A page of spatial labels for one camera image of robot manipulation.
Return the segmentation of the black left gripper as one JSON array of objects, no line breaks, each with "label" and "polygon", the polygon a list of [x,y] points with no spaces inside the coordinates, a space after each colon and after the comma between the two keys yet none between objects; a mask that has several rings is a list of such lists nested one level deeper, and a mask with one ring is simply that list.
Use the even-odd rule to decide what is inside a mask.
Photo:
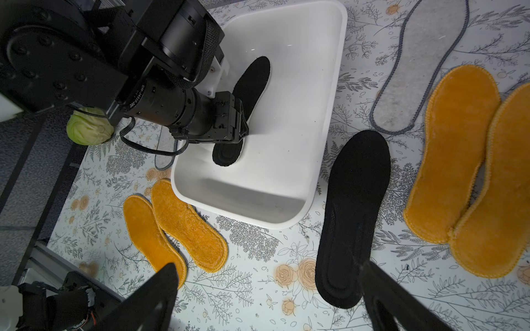
[{"label": "black left gripper", "polygon": [[134,144],[126,135],[136,119],[164,126],[174,139],[186,143],[239,143],[249,131],[243,103],[231,92],[218,92],[211,99],[195,88],[179,88],[164,76],[139,80],[121,112],[131,118],[120,131],[127,145]]}]

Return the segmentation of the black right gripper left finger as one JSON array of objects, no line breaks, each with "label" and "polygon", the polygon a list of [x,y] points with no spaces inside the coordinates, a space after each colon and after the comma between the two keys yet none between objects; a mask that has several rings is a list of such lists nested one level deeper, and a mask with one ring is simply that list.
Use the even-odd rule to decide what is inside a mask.
[{"label": "black right gripper left finger", "polygon": [[129,298],[121,301],[93,330],[168,330],[175,306],[179,276],[167,263]]}]

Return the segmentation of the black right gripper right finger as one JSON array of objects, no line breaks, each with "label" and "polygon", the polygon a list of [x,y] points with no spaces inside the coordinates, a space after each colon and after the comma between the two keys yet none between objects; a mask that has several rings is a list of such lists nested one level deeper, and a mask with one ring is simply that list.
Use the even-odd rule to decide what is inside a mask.
[{"label": "black right gripper right finger", "polygon": [[374,330],[451,329],[371,261],[361,269],[360,284]]}]

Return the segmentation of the black foam insole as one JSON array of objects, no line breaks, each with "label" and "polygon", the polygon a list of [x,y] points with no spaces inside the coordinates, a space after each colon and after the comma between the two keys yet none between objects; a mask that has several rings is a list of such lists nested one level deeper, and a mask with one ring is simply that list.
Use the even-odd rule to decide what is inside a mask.
[{"label": "black foam insole", "polygon": [[349,309],[362,298],[360,269],[371,256],[390,174],[388,144],[373,130],[354,135],[333,163],[315,283],[320,296],[334,307]]},{"label": "black foam insole", "polygon": [[[258,57],[245,70],[237,81],[233,95],[242,102],[245,120],[248,121],[262,96],[271,74],[271,63],[267,57]],[[245,140],[239,143],[217,143],[213,149],[215,164],[228,167],[234,164],[241,155]]]}]

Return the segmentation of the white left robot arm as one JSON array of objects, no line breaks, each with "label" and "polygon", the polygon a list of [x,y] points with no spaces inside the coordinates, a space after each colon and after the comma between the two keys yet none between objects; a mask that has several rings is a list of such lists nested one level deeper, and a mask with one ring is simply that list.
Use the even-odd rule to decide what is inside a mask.
[{"label": "white left robot arm", "polygon": [[1,3],[1,93],[28,113],[79,104],[167,127],[189,143],[238,143],[242,103],[199,85],[224,33],[198,1]]}]

